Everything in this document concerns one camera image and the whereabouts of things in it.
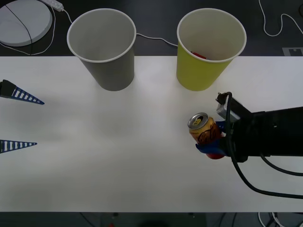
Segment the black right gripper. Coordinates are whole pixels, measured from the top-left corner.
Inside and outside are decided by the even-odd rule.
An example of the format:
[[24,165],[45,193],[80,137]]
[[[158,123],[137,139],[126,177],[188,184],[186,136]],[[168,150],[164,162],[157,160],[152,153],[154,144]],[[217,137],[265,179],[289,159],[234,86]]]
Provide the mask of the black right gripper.
[[[261,112],[254,112],[231,123],[231,133],[234,155],[237,163],[244,163],[249,157],[260,157],[258,150],[258,117]],[[226,133],[230,124],[226,121],[216,121],[220,133]],[[226,139],[219,139],[208,144],[197,144],[196,148],[208,157],[229,157]]]

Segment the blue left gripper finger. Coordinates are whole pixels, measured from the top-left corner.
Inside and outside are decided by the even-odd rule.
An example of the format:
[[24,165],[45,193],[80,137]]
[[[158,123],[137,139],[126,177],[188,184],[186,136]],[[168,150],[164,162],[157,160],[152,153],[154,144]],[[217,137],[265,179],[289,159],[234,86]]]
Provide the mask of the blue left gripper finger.
[[14,150],[28,148],[37,145],[35,142],[23,142],[13,140],[0,140],[0,153],[6,153]]
[[45,104],[42,100],[38,99],[37,97],[31,95],[30,93],[26,92],[25,90],[19,88],[12,82],[5,79],[0,82],[0,97],[35,103],[38,105]]

